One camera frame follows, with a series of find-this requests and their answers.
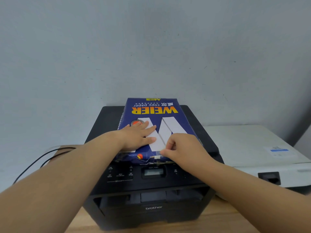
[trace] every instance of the yellow and orange lettering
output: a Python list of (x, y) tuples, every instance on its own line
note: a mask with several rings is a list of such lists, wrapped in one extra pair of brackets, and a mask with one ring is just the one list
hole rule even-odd
[(142, 114), (148, 114), (149, 113), (149, 107), (142, 107)]
[(162, 107), (155, 107), (156, 114), (162, 114)]
[(163, 113), (164, 113), (164, 114), (165, 114), (165, 111), (166, 111), (168, 114), (172, 113), (172, 111), (173, 111), (174, 113), (178, 113), (174, 106), (171, 106), (170, 108), (164, 107), (164, 110), (163, 110)]
[(142, 108), (132, 107), (132, 109), (133, 109), (132, 114), (142, 114)]

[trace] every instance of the black printer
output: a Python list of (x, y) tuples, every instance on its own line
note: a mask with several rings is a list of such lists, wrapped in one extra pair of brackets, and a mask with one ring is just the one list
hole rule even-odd
[[(181, 108), (206, 151), (223, 163), (217, 146), (189, 107)], [(123, 109), (103, 107), (86, 142), (116, 130)], [(197, 219), (214, 194), (212, 188), (177, 164), (137, 166), (111, 162), (83, 207), (102, 230), (109, 231), (148, 222)]]

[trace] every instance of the blue stripe on sticker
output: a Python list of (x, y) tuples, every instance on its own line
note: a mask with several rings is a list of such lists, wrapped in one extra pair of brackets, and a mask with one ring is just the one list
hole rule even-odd
[(288, 149), (270, 150), (271, 152), (289, 151)]

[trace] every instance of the wooden table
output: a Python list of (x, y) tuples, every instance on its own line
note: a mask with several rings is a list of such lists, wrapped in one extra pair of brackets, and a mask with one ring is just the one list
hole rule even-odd
[[(66, 150), (58, 151), (56, 154), (64, 152)], [(101, 231), (91, 216), (81, 208), (76, 217), (72, 220), (68, 227), (67, 233), (100, 233)], [(119, 231), (108, 232), (120, 232), (120, 233), (140, 233), (140, 232), (217, 232), (217, 233), (258, 233), (239, 212), (232, 207), (227, 201), (215, 196), (201, 216), (195, 221), (177, 222), (177, 223), (165, 223), (155, 222), (142, 224), (135, 229), (126, 229)]]

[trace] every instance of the printer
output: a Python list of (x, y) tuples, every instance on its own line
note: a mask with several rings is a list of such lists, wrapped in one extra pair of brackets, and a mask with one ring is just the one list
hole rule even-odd
[(311, 192), (311, 160), (264, 126), (204, 129), (218, 146), (226, 165), (301, 194)]
[[(218, 147), (188, 106), (181, 105), (206, 151), (223, 163)], [(105, 106), (86, 142), (116, 130), (124, 106)], [(132, 165), (111, 162), (83, 207), (102, 230), (137, 227), (142, 223), (197, 219), (215, 191), (177, 164)]]

